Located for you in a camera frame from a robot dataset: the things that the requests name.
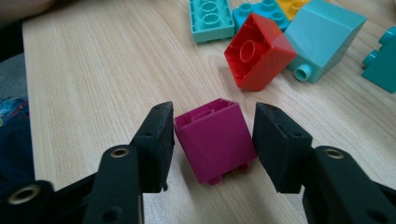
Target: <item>turquoise toy block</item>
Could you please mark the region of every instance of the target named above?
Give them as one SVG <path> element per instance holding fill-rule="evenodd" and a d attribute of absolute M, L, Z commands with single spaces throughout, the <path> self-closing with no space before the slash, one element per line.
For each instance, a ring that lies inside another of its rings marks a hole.
<path fill-rule="evenodd" d="M 281 31 L 285 31 L 290 24 L 285 13 L 280 9 L 275 0 L 262 0 L 262 2 L 253 5 L 250 3 L 243 3 L 233 10 L 233 21 L 235 23 L 236 32 L 242 27 L 251 12 L 275 21 Z"/>
<path fill-rule="evenodd" d="M 235 35 L 228 0 L 190 0 L 191 33 L 195 42 Z"/>
<path fill-rule="evenodd" d="M 382 47 L 373 50 L 363 61 L 362 76 L 390 93 L 396 92 L 396 26 L 388 29 L 378 41 Z"/>
<path fill-rule="evenodd" d="M 316 83 L 337 65 L 366 18 L 324 1 L 300 9 L 285 36 L 297 51 L 288 68 L 300 81 Z"/>

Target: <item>blue fabric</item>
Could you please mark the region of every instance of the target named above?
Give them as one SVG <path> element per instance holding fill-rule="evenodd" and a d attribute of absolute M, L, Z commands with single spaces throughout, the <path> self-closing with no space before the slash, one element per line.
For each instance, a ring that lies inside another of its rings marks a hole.
<path fill-rule="evenodd" d="M 30 121 L 10 120 L 0 127 L 0 194 L 34 180 Z"/>

